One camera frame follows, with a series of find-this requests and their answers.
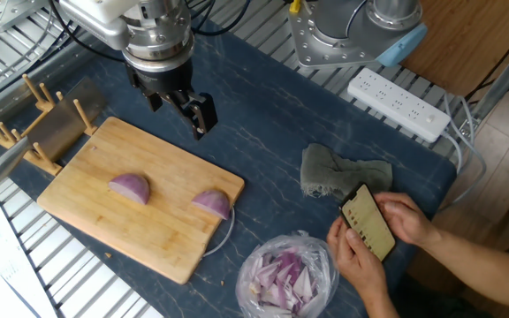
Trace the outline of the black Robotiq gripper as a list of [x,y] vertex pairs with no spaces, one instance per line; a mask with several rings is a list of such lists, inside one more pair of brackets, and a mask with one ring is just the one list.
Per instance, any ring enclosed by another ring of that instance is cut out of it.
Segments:
[[193,91],[192,59],[163,72],[145,72],[128,62],[125,62],[125,68],[131,85],[142,91],[149,108],[153,112],[158,111],[163,106],[163,100],[171,104],[190,124],[196,140],[200,140],[217,124],[213,97],[207,93]]

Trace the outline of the person left hand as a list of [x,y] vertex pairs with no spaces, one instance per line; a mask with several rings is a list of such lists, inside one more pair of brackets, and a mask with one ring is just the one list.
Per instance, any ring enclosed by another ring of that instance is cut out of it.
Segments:
[[330,227],[327,244],[338,271],[358,292],[366,306],[387,300],[388,288],[384,268],[359,234],[338,217]]

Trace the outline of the person right hand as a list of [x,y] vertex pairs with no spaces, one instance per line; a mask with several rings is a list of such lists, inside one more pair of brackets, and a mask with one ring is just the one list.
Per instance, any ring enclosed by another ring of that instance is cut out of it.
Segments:
[[376,203],[391,231],[408,244],[428,247],[441,239],[439,230],[405,193],[377,193]]

